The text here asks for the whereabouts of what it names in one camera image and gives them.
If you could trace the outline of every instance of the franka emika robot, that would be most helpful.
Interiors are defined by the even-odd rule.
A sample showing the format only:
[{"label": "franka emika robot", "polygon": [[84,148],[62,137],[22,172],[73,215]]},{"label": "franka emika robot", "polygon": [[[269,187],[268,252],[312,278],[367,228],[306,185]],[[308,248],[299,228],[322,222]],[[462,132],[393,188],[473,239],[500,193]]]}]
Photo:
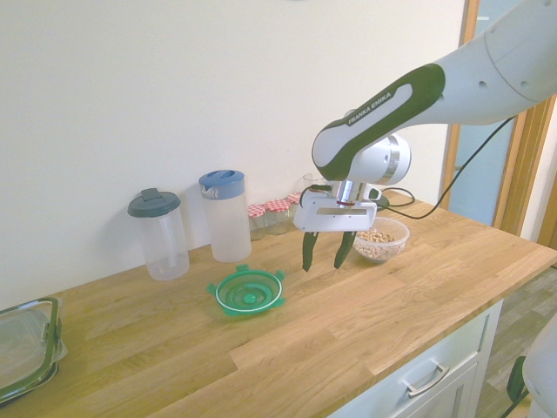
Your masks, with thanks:
[{"label": "franka emika robot", "polygon": [[[377,212],[369,185],[393,185],[410,166],[395,132],[412,125],[488,125],[557,92],[557,0],[523,0],[475,39],[410,71],[315,138],[313,163],[329,180],[306,190],[294,224],[305,232],[304,269],[319,233],[344,232],[335,266]],[[534,397],[530,418],[557,418],[557,319],[540,333],[524,364]]]}]

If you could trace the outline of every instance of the door frame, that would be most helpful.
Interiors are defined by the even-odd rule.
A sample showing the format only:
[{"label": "door frame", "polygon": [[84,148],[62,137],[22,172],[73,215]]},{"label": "door frame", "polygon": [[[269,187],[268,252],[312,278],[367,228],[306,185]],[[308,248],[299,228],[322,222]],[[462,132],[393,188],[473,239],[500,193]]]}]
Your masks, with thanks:
[{"label": "door frame", "polygon": [[557,248],[557,175],[547,201],[546,212],[541,222],[538,244]]},{"label": "door frame", "polygon": [[[479,10],[480,0],[466,0],[460,45],[473,39]],[[524,224],[554,104],[555,96],[522,112],[514,123],[492,223],[492,226],[514,235],[520,235]],[[449,125],[442,191],[453,180],[459,138],[460,125]],[[448,209],[450,198],[449,192],[441,202],[442,208]]]}]

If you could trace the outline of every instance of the pitcher lid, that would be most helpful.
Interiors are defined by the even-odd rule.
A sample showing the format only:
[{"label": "pitcher lid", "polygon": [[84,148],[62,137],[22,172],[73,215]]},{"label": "pitcher lid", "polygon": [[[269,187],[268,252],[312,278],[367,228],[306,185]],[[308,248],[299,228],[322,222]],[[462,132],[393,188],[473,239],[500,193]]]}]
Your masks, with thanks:
[{"label": "pitcher lid", "polygon": [[232,199],[245,192],[244,174],[237,170],[217,170],[199,179],[205,199]]},{"label": "pitcher lid", "polygon": [[156,218],[166,215],[180,206],[179,197],[170,192],[159,192],[157,188],[141,191],[141,196],[128,205],[128,213],[134,218]]}]

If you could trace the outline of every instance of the clear plastic jug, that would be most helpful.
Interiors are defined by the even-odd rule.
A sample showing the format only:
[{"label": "clear plastic jug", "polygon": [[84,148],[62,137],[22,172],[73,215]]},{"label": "clear plastic jug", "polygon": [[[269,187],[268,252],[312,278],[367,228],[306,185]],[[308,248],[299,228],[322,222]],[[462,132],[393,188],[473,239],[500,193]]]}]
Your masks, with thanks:
[{"label": "clear plastic jug", "polygon": [[180,203],[176,194],[152,188],[128,206],[128,213],[138,219],[145,263],[155,280],[176,279],[190,267]]},{"label": "clear plastic jug", "polygon": [[252,252],[244,174],[220,170],[199,179],[216,261],[236,262]]}]

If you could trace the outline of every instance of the clear bowl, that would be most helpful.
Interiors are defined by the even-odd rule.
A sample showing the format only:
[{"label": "clear bowl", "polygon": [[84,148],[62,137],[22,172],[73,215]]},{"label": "clear bowl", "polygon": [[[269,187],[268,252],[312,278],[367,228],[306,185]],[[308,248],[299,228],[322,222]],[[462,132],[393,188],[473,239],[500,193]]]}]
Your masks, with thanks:
[{"label": "clear bowl", "polygon": [[402,222],[376,217],[368,232],[356,234],[352,246],[368,260],[380,264],[400,254],[409,237],[410,230]]}]

